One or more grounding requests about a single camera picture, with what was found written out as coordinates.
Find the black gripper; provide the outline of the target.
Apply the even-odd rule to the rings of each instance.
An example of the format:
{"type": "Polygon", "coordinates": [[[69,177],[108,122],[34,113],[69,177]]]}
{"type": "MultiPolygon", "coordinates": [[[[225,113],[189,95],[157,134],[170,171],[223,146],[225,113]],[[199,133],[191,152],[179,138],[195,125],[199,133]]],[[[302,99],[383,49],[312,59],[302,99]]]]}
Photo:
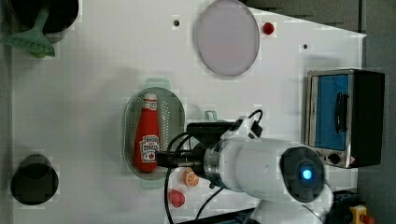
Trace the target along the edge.
{"type": "Polygon", "coordinates": [[[171,141],[174,144],[182,136],[191,136],[198,141],[192,150],[179,152],[165,150],[156,153],[158,166],[176,169],[177,167],[190,167],[198,176],[205,178],[205,159],[208,153],[214,149],[218,151],[221,137],[228,131],[235,131],[237,126],[234,122],[193,122],[187,126],[187,131],[178,135],[171,141]]]}

